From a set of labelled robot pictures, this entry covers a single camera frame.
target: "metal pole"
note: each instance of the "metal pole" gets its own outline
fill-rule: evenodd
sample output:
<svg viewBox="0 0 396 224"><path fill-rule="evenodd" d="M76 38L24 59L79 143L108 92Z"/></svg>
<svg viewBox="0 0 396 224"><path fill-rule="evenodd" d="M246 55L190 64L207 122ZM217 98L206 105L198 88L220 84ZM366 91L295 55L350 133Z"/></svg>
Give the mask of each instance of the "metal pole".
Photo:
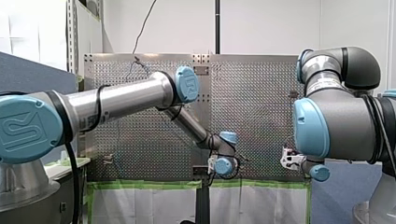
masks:
<svg viewBox="0 0 396 224"><path fill-rule="evenodd" d="M215 18L216 18L216 54L220 54L220 0L215 0Z"/></svg>

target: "perforated metal panel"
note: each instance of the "perforated metal panel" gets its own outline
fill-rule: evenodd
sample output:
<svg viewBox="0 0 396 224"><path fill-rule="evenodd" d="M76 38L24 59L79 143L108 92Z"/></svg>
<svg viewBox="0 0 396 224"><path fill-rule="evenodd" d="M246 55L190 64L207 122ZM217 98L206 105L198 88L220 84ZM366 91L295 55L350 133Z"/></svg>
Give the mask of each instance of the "perforated metal panel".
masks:
<svg viewBox="0 0 396 224"><path fill-rule="evenodd" d="M281 167L283 141L292 135L290 91L295 57L228 55L87 55L86 89L141 80L148 72L174 74L181 65L200 73L200 101L188 106L212 132L239 134L237 150L250 159L245 178L301 180ZM90 180L114 178L190 180L191 166L205 160L189 137L161 112L150 109L99 127L87 135ZM106 156L113 155L110 164Z"/></svg>
<svg viewBox="0 0 396 224"><path fill-rule="evenodd" d="M291 56L211 57L213 131L239 135L246 178L298 180L280 165L282 146L292 135L290 91L303 92Z"/></svg>
<svg viewBox="0 0 396 224"><path fill-rule="evenodd" d="M173 75L192 66L192 55L87 55L88 89L145 79L154 71ZM86 137L93 158L90 180L114 178L186 180L191 178L190 138L163 112L152 108L98 127ZM105 157L112 155L110 163Z"/></svg>

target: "metal stand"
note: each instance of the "metal stand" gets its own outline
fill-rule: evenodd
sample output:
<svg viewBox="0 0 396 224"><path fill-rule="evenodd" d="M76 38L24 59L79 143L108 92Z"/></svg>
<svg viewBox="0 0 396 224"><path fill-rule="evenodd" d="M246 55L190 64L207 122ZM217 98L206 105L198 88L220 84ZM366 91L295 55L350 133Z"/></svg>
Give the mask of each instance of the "metal stand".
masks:
<svg viewBox="0 0 396 224"><path fill-rule="evenodd" d="M207 166L193 166L192 176L194 180L202 181L202 187L196 190L195 224L210 224L209 175L207 174Z"/></svg>

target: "white wall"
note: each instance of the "white wall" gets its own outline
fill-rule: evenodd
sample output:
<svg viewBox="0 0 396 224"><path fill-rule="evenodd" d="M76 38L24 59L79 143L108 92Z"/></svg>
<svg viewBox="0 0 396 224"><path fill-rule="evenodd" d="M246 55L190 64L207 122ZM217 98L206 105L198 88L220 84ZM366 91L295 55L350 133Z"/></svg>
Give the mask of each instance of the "white wall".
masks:
<svg viewBox="0 0 396 224"><path fill-rule="evenodd" d="M221 53L294 54L319 48L319 0L221 1Z"/></svg>
<svg viewBox="0 0 396 224"><path fill-rule="evenodd" d="M129 52L149 12L149 0L104 0L104 51ZM214 51L214 1L158 1L136 53Z"/></svg>
<svg viewBox="0 0 396 224"><path fill-rule="evenodd" d="M104 51L132 52L152 1L104 0ZM221 53L298 54L319 47L319 0L221 1ZM215 1L158 1L136 52L215 51Z"/></svg>
<svg viewBox="0 0 396 224"><path fill-rule="evenodd" d="M370 51L381 68L381 84L376 92L387 87L389 1L322 0L320 47L355 46Z"/></svg>

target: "robotic arm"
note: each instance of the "robotic arm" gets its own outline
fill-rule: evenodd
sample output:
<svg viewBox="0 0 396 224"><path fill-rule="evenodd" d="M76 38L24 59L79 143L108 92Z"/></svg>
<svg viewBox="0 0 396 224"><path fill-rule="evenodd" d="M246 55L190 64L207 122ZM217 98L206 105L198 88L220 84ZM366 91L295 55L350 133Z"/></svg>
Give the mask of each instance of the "robotic arm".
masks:
<svg viewBox="0 0 396 224"><path fill-rule="evenodd" d="M396 92L370 95L380 82L373 55L359 48L305 50L297 62L297 79L304 84L305 98L294 103L296 150L284 147L284 167L325 181L330 176L325 158L382 161L370 219L395 223L390 213L396 205Z"/></svg>
<svg viewBox="0 0 396 224"><path fill-rule="evenodd" d="M52 149L70 143L79 132L154 106L198 147L221 155L216 161L219 174L232 172L237 166L234 145L207 132L180 106L193 102L199 89L193 70L182 66L174 77L155 72L140 82L69 95L56 91L0 95L0 215L59 188L48 180L40 161Z"/></svg>

